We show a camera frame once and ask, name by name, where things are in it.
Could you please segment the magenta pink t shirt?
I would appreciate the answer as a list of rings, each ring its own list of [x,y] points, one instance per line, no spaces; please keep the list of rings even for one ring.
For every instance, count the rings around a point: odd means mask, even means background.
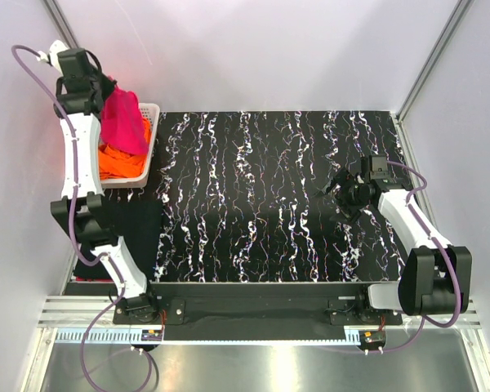
[[[133,91],[116,85],[105,101],[100,122],[100,136],[106,144],[127,154],[146,154],[149,142],[145,139],[139,100]]]

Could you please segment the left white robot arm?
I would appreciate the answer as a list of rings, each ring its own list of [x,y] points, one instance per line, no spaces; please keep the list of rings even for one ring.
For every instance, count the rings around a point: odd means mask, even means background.
[[[103,265],[114,281],[116,313],[133,322],[152,323],[159,316],[160,304],[115,228],[100,182],[100,112],[115,82],[84,48],[70,48],[55,40],[39,56],[60,72],[49,96],[65,142],[65,178],[61,199],[51,203],[51,215],[69,236],[80,261],[87,266]]]

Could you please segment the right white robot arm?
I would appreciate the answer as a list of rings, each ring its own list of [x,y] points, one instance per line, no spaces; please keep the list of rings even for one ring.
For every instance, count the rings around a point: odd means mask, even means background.
[[[370,285],[367,295],[354,303],[355,316],[369,324],[391,310],[452,327],[468,309],[472,255],[445,238],[418,207],[415,195],[427,182],[406,189],[391,172],[395,165],[384,155],[363,156],[358,172],[342,167],[315,193],[317,198],[332,197],[333,219],[342,224],[353,224],[374,207],[408,254],[399,281]]]

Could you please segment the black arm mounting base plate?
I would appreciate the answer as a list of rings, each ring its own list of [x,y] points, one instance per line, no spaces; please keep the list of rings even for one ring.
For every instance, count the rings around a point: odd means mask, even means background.
[[[393,310],[368,303],[366,283],[152,283],[169,320],[316,319],[343,325],[402,323]]]

